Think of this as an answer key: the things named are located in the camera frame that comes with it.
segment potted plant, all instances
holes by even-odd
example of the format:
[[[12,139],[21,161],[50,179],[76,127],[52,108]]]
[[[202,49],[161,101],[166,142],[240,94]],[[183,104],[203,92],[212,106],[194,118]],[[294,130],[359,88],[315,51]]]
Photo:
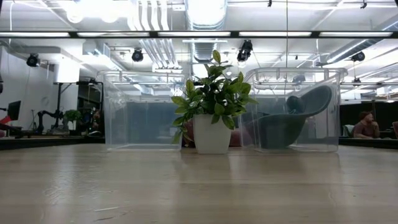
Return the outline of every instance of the potted plant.
[[[173,96],[172,101],[178,105],[177,118],[173,125],[179,127],[174,136],[178,143],[181,135],[188,137],[185,123],[193,118],[193,136],[200,154],[224,154],[228,151],[231,130],[235,128],[233,116],[246,112],[244,105],[257,103],[249,97],[251,85],[243,82],[243,74],[239,73],[234,80],[227,78],[223,71],[231,65],[221,65],[220,53],[213,51],[217,65],[205,65],[208,76],[198,78],[195,82],[187,80],[185,96]]]
[[[78,110],[68,110],[63,115],[63,118],[66,119],[68,122],[72,122],[72,130],[69,130],[69,135],[71,136],[78,136],[79,133],[75,130],[75,121],[78,121],[81,118],[81,114]]]

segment ventilation duct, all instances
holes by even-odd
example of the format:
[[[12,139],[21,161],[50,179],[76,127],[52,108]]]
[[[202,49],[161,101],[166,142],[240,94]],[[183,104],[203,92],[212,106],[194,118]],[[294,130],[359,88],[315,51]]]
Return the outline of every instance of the ventilation duct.
[[[227,0],[185,0],[186,16],[191,30],[222,30]],[[192,50],[198,62],[212,60],[216,43],[193,43]]]
[[[383,31],[397,31],[398,30],[398,15],[390,18],[386,22],[383,22],[381,25],[377,26],[374,30],[383,30]],[[382,41],[383,39],[366,39],[366,40],[354,40],[344,47],[338,49],[333,52],[325,59],[326,62],[317,63],[317,66],[329,65],[332,63],[339,62],[344,60],[354,54],[361,52],[362,50]]]

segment small plant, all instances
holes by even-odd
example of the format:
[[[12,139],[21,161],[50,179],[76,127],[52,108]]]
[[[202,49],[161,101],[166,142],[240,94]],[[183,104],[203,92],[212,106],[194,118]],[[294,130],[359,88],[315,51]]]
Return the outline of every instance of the small plant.
[[[81,118],[81,114],[78,110],[68,110],[65,112],[63,117],[66,118],[69,122],[72,122],[73,130],[75,130],[74,121],[79,120]]]
[[[231,117],[245,113],[244,105],[247,103],[258,103],[249,97],[251,85],[243,82],[243,73],[240,72],[234,80],[227,78],[223,71],[232,65],[221,66],[221,56],[216,50],[213,51],[213,58],[218,64],[210,67],[205,64],[208,76],[195,77],[198,79],[195,85],[202,87],[195,89],[192,80],[187,80],[184,93],[186,99],[181,96],[172,97],[172,101],[179,105],[175,113],[182,114],[173,122],[173,125],[179,128],[174,136],[174,144],[178,143],[181,134],[192,141],[187,135],[188,130],[184,123],[195,114],[212,114],[212,124],[222,119],[225,126],[233,130],[235,123]]]

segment ceiling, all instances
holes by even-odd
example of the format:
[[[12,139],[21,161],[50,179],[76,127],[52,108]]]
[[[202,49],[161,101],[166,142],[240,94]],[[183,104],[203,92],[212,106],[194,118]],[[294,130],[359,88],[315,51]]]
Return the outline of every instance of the ceiling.
[[[397,16],[398,8],[394,0],[367,1],[368,6],[360,9],[359,1],[345,0],[285,0],[272,1],[229,0],[224,24],[225,30],[377,30],[378,25]],[[0,13],[0,30],[130,30],[127,17],[131,15],[130,2],[118,0],[111,2],[113,10],[119,16],[114,23],[103,22],[100,17],[91,16],[74,24],[68,21],[65,6],[72,1],[3,1]],[[167,1],[168,24],[172,30],[187,30],[185,6],[183,0]],[[192,55],[190,44],[183,39],[173,39],[173,47],[183,73],[192,72]],[[85,63],[87,73],[108,69],[101,62],[89,60],[82,52],[82,39],[20,39],[13,40],[22,47],[54,46],[60,47],[77,60]],[[106,43],[111,49],[111,58],[126,70],[152,71],[152,61],[144,54],[142,62],[133,62],[131,54],[141,47],[138,39],[97,39],[98,45]],[[234,65],[230,72],[236,75],[258,67],[312,67],[317,55],[328,55],[350,43],[350,39],[252,39],[253,53],[245,67],[239,67],[236,57],[243,39],[228,39],[227,43],[217,45],[224,60]],[[352,61],[340,61],[327,67],[346,68],[349,71],[348,81],[354,74],[369,73],[396,63],[398,40],[383,40],[363,50],[366,58],[357,62],[353,69]],[[396,72],[381,74],[391,77]]]

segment white wall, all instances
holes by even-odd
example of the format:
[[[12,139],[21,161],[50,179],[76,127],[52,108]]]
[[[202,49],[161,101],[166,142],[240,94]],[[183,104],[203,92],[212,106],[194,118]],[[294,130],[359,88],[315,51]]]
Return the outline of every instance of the white wall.
[[[3,93],[0,94],[0,107],[7,108],[8,103],[21,100],[19,120],[11,122],[13,126],[22,126],[24,130],[32,129],[32,111],[47,110],[54,112],[57,108],[58,86],[53,84],[55,73],[45,68],[30,68],[26,61],[8,54],[1,48],[0,72],[3,79]],[[62,94],[61,110],[76,109],[78,87],[71,86]],[[0,111],[0,119],[6,112]],[[45,115],[44,129],[50,129],[55,119]]]

